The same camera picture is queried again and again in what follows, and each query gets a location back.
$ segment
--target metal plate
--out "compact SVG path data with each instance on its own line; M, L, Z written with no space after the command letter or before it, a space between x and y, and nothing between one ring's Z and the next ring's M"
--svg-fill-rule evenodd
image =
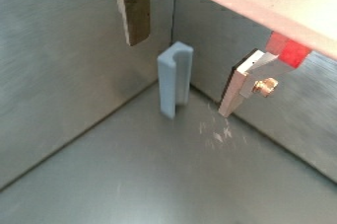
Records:
M221 100L231 66L270 31L209 0L175 0L173 39L193 46L191 84ZM276 78L268 99L244 101L236 115L337 182L337 63L318 53Z
M0 0L0 187L155 81L171 3L129 47L115 0Z

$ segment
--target red tab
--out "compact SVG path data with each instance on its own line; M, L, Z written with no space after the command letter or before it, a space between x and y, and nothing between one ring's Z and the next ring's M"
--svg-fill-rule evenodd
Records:
M266 51L279 56L279 60L290 67L296 68L310 52L310 48L300 45L283 35L272 32Z

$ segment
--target brass screw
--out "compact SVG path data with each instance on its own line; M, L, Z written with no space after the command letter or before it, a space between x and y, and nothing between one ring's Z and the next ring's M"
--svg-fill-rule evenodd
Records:
M267 97L274 92L278 83L279 82L274 78L256 81L252 92L259 92L263 97Z

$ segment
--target light blue block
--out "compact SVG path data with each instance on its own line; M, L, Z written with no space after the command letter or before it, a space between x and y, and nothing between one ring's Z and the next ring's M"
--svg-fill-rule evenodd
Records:
M158 57L161 112L174 117L174 106L187 103L193 48L181 42Z

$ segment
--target brushed metal surface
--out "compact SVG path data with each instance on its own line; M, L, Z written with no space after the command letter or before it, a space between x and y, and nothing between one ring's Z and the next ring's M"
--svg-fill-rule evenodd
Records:
M129 47L115 0L0 0L0 187L155 81L171 2Z
M191 84L215 102L230 68L270 31L209 0L175 0L173 40L193 46ZM278 78L274 96L254 96L235 114L337 182L337 63L312 52Z
M153 87L0 194L1 224L335 224L337 187L190 92Z

